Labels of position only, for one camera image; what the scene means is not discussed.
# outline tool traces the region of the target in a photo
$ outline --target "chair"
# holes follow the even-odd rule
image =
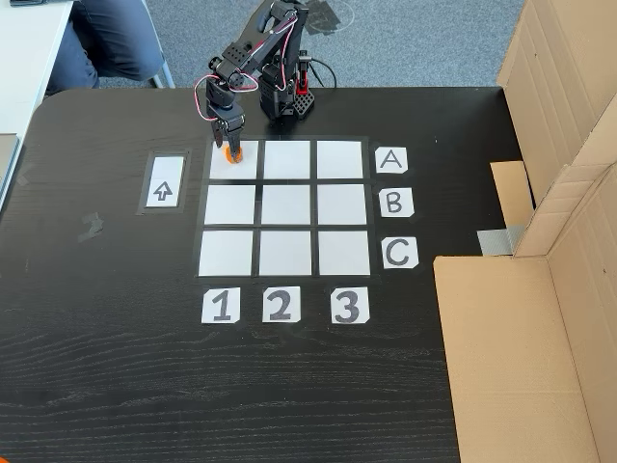
[[[150,15],[150,10],[148,9],[148,4],[146,3],[146,0],[142,0],[142,3],[144,4],[144,7],[146,8],[148,15],[150,16],[150,21],[152,21],[152,16]],[[167,64],[167,59],[165,58],[165,53],[163,53],[163,47],[161,46],[161,40],[159,40],[158,34],[156,34],[156,39],[158,40],[158,46],[159,48],[161,48],[161,54],[163,55],[163,67],[162,67],[163,75],[165,75],[165,80],[167,80],[167,85],[169,85],[170,89],[174,89],[175,88],[174,78],[172,77],[172,73],[170,72],[170,67]],[[156,86],[157,89],[165,88],[158,74],[152,77],[152,82],[154,82],[154,85]]]

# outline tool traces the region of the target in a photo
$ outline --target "black table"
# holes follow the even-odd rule
[[[330,283],[303,318],[202,325],[196,278],[210,128],[191,91],[75,91],[37,111],[0,222],[0,455],[12,462],[459,461],[432,262],[504,227],[489,162],[521,158],[500,89],[315,92],[303,123],[245,95],[247,137],[406,147],[420,266],[368,282],[371,318],[334,325]],[[149,153],[190,150],[182,213],[136,214]],[[102,221],[92,225],[93,218]],[[93,228],[89,239],[80,236]]]

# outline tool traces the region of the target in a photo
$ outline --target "person's leg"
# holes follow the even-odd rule
[[[91,59],[101,76],[148,80],[163,56],[142,0],[81,0],[75,27],[88,28],[95,42]]]
[[[95,87],[98,87],[96,69],[81,46],[70,22],[60,42],[46,93],[54,95],[68,89]]]

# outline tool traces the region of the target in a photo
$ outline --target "tic-tac-toe grid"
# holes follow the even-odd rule
[[[242,149],[231,165],[214,145],[205,166],[199,277],[371,275],[363,141],[252,140]]]

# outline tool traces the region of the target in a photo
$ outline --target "black cable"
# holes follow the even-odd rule
[[[325,64],[323,61],[315,60],[314,58],[313,58],[312,60],[313,60],[315,63],[319,63],[321,66],[326,67],[326,68],[330,71],[330,73],[332,74],[332,77],[333,77],[333,78],[334,78],[334,80],[335,80],[335,88],[336,88],[336,87],[337,87],[337,83],[336,83],[336,74],[335,74],[335,72],[333,71],[333,69],[332,69],[332,68],[330,68],[330,67],[329,67],[327,64]]]
[[[313,75],[317,78],[317,81],[319,82],[319,84],[321,84],[322,87],[325,87],[323,81],[321,80],[321,77],[319,77],[319,74],[313,67],[312,63],[308,63],[308,65],[310,66],[310,70],[312,70]]]

